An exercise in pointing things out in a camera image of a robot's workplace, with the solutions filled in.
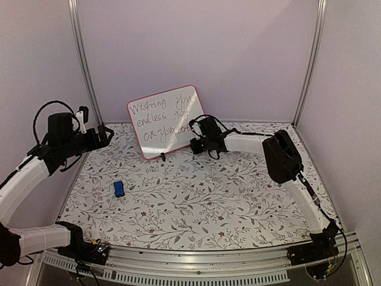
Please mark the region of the blue whiteboard eraser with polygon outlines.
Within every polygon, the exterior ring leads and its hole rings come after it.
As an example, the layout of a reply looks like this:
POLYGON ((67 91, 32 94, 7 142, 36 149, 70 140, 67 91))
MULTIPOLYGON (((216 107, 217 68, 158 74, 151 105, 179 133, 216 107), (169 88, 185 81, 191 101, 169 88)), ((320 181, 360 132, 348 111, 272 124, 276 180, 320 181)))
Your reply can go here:
POLYGON ((122 181, 116 181, 113 183, 114 185, 114 195, 115 197, 124 197, 125 192, 124 192, 124 185, 122 181))

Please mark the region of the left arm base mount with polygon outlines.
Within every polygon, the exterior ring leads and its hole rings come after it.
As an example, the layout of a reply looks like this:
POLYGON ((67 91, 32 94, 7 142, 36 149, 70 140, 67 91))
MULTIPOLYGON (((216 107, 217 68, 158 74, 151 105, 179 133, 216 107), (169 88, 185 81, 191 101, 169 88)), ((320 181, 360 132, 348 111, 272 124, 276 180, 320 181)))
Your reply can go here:
POLYGON ((89 262, 97 265, 106 265, 110 249, 106 244, 97 240, 95 244, 86 242, 83 239, 82 228, 69 223, 59 221, 56 223, 65 227, 70 232, 70 243, 65 247, 58 247, 58 254, 77 259, 81 262, 89 262))

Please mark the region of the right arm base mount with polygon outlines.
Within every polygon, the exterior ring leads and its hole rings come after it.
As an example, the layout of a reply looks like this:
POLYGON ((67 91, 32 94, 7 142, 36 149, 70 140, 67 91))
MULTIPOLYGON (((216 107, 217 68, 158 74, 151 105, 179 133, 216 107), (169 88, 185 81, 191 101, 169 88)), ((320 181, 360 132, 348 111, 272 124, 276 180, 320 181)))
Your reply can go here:
MULTIPOLYGON (((327 228, 318 234, 310 234, 312 242, 288 248, 287 257, 291 265, 301 265, 318 260, 335 258, 339 254, 335 236, 339 228, 331 221, 327 228)), ((324 262, 307 267, 307 274, 316 280, 325 279, 329 276, 333 263, 324 262)))

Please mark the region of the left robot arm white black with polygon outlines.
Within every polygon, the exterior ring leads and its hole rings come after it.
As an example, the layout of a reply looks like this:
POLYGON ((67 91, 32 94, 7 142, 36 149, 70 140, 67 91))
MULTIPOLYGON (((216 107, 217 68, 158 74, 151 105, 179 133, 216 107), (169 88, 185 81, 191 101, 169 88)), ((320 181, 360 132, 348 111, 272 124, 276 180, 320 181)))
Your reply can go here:
POLYGON ((48 131, 22 163, 1 183, 1 265, 13 266, 22 257, 50 248, 82 262, 104 265, 108 249, 83 239, 82 228, 59 221, 44 227, 10 229, 12 215, 24 199, 57 170, 67 171, 67 160, 109 146, 114 131, 104 125, 86 129, 88 113, 55 113, 48 117, 48 131))

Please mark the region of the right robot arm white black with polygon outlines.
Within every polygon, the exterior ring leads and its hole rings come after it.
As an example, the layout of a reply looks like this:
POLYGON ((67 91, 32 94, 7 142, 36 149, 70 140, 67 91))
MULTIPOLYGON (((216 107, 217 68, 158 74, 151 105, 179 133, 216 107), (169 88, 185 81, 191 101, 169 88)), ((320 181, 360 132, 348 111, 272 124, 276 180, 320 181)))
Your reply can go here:
POLYGON ((189 127, 196 135, 190 141, 194 154, 215 151, 216 160, 220 153, 234 151, 263 155, 269 177, 288 190, 307 222, 313 241, 308 255, 320 260, 330 251, 339 228, 322 209, 318 195, 305 178, 301 155, 287 131, 279 130, 274 134, 242 132, 227 128, 209 114, 192 119, 189 127))

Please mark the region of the pink framed whiteboard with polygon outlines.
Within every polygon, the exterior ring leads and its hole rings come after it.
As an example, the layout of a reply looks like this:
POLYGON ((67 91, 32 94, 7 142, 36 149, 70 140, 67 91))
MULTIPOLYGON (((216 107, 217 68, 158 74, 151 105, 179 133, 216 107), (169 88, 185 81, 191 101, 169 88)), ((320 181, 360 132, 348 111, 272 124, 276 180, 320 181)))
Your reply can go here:
POLYGON ((194 137, 189 122, 204 114, 193 85, 129 101, 126 108, 145 160, 188 147, 194 137))

